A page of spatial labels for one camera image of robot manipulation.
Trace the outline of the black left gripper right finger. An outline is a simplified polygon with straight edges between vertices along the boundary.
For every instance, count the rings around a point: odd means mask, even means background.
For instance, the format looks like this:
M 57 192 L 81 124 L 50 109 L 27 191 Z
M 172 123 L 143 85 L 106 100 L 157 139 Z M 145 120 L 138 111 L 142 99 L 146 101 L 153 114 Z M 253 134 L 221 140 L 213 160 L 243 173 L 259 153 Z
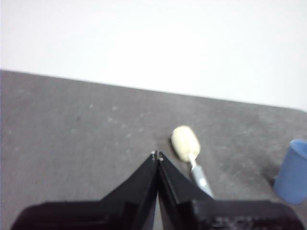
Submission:
M 159 202 L 168 230 L 303 230 L 288 206 L 268 200 L 216 200 L 158 153 Z

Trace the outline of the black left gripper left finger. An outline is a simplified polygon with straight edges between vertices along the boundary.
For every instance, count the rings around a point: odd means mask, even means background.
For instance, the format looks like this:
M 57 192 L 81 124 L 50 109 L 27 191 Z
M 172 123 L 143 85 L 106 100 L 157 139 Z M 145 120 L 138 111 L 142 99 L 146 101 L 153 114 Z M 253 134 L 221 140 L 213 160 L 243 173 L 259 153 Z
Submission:
M 45 202 L 25 208 L 13 230 L 143 230 L 153 228 L 157 153 L 123 183 L 94 201 Z

